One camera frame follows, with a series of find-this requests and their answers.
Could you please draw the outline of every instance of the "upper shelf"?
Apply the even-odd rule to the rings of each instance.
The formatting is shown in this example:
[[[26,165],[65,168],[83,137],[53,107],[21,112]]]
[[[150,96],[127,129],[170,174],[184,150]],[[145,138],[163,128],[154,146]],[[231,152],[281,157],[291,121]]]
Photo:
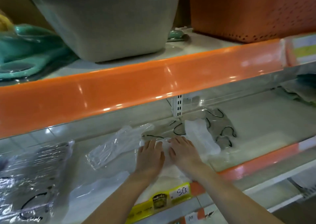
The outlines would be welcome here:
[[[280,39],[240,45],[190,29],[187,33],[190,41],[167,43],[164,50],[154,54],[104,64],[78,60],[46,79],[0,87],[1,136],[27,133],[289,66]]]

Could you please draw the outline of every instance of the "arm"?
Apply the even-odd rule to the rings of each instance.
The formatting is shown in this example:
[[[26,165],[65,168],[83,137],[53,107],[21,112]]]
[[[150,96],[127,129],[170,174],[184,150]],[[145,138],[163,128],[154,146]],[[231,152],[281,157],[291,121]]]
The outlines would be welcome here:
[[[173,162],[206,189],[229,224],[283,224],[204,164],[191,141],[184,137],[176,137],[169,142],[169,153]]]
[[[151,140],[138,150],[136,169],[82,224],[124,224],[140,194],[160,173],[162,142]]]

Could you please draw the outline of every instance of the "forearm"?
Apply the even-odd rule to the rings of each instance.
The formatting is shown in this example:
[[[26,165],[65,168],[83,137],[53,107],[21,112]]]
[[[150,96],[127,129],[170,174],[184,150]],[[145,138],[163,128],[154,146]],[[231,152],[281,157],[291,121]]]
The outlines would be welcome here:
[[[206,189],[229,224],[282,224],[232,183],[224,180],[209,166],[202,166],[195,179]]]
[[[148,185],[144,177],[131,174],[82,224],[124,224]]]

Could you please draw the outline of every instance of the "basket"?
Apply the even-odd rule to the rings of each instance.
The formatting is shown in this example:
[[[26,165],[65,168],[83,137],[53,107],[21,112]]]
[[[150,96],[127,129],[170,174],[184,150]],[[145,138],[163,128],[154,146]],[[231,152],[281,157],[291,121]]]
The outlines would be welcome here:
[[[195,31],[245,43],[316,31],[316,0],[190,0]]]

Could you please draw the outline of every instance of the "person's right hand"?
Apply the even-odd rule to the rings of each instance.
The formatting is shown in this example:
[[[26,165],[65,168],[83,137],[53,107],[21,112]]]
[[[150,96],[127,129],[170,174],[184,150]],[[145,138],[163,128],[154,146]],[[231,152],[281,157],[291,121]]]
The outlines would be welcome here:
[[[182,136],[168,140],[171,143],[169,154],[174,164],[184,173],[194,178],[197,170],[205,166],[193,143]]]

